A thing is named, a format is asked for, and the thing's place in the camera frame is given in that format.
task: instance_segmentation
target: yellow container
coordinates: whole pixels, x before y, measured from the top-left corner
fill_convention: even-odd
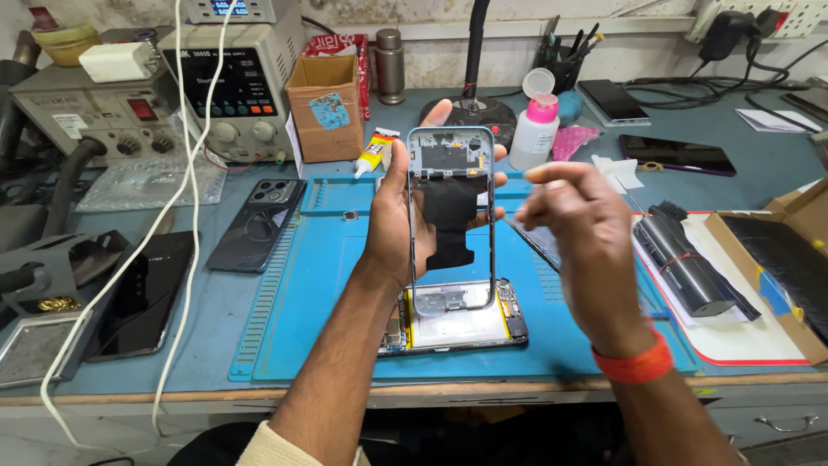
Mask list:
[[[67,27],[59,31],[32,31],[35,40],[60,66],[80,66],[78,57],[91,46],[101,45],[101,38],[89,24]]]

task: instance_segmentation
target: pink dispenser cap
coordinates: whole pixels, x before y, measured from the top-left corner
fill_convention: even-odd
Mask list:
[[[529,100],[526,116],[535,123],[551,123],[558,116],[558,98],[552,94],[538,94]]]

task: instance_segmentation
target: wristband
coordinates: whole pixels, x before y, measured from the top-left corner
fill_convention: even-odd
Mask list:
[[[656,345],[645,352],[624,359],[603,357],[592,348],[592,356],[598,368],[611,381],[622,383],[646,383],[664,377],[672,368],[670,348],[663,335],[650,328]]]

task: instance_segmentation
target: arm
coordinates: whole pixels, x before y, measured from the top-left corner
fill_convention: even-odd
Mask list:
[[[624,359],[651,348],[638,309],[627,205],[588,163],[548,163],[525,177],[536,186],[515,217],[529,229],[548,226],[558,239],[567,303],[597,353]],[[675,370],[612,387],[637,464],[741,465]]]
[[[442,126],[450,111],[451,102],[442,100],[421,126]],[[354,461],[377,350],[397,296],[412,281],[405,144],[394,141],[392,154],[391,167],[371,203],[365,251],[269,423],[284,440],[325,466]],[[505,157],[506,148],[496,146],[494,156]],[[506,175],[498,173],[495,185],[505,183]],[[421,276],[436,249],[436,233],[417,205],[414,209],[416,272]],[[504,213],[502,208],[495,210],[498,218]],[[468,227],[488,223],[482,211]]]

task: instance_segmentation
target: electrical socket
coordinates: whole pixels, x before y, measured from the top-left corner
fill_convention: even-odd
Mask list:
[[[828,19],[828,2],[785,2],[781,12],[789,12],[787,19],[769,39],[773,41],[800,40],[814,30],[820,20]]]
[[[821,19],[828,20],[828,2],[757,2],[756,0],[699,0],[696,5],[696,21],[685,34],[685,38],[694,43],[701,43],[710,24],[720,12],[736,11],[753,13],[756,17],[766,8],[778,12],[789,12],[787,20],[764,42],[793,42],[804,39],[810,34]]]

